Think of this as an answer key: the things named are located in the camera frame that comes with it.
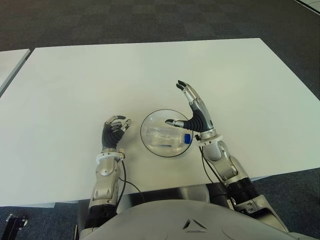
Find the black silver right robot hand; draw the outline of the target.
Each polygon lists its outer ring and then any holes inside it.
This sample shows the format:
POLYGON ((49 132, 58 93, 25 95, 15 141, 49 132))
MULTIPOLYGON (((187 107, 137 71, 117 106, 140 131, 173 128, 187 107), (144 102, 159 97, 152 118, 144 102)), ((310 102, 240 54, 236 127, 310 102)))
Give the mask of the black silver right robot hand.
POLYGON ((215 128, 211 115, 204 101, 195 89, 181 80, 177 81, 176 87, 183 92, 188 100, 189 106, 192 110, 192 118, 188 120, 166 119, 165 123, 170 126, 187 129, 200 134, 213 131, 215 128))

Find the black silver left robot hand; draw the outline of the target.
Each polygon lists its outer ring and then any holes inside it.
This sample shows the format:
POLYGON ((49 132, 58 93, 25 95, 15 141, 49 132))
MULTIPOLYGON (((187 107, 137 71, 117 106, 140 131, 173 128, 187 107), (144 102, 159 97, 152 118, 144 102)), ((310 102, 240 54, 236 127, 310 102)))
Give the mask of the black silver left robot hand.
POLYGON ((122 115, 114 115, 103 124, 101 135, 102 151, 117 149, 118 142, 122 139, 125 131, 130 127, 132 120, 122 115))

